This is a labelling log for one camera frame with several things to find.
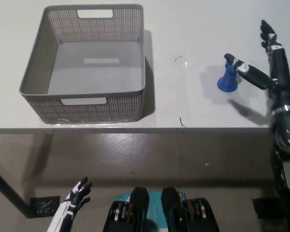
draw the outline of blue object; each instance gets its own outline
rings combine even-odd
[[[237,89],[236,71],[229,62],[226,62],[225,67],[226,72],[223,77],[218,80],[217,86],[220,90],[230,93]]]
[[[167,231],[168,225],[165,220],[165,216],[161,204],[161,192],[149,192],[149,206],[147,213],[147,222],[144,229],[145,232],[157,231],[165,232]],[[180,199],[183,201],[186,199],[185,192],[183,190],[178,190]],[[122,194],[116,198],[117,201],[130,200],[130,194]]]

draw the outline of gray plastic basket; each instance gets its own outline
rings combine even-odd
[[[108,10],[110,17],[81,17]],[[140,5],[50,6],[20,93],[47,124],[142,117],[144,20]]]

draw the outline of table leg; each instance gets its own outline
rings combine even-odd
[[[0,192],[27,218],[52,217],[60,205],[60,196],[31,198],[27,204],[1,176]]]

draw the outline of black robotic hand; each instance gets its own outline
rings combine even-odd
[[[92,186],[87,181],[88,178],[85,177],[70,191],[66,199],[60,204],[47,232],[69,232],[71,230],[78,210],[90,201],[89,197],[83,199],[90,193]]]
[[[261,45],[268,55],[273,86],[277,87],[279,91],[290,90],[290,72],[285,49],[278,41],[275,31],[266,21],[261,21],[260,28],[260,36],[263,39]]]
[[[241,77],[260,89],[269,90],[269,97],[273,100],[271,113],[275,138],[277,144],[290,154],[290,72],[287,57],[277,34],[264,20],[261,22],[261,38],[261,45],[269,59],[270,77],[229,53],[224,57]]]

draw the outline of basket handle cutout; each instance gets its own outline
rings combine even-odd
[[[78,10],[79,18],[112,18],[113,10]]]

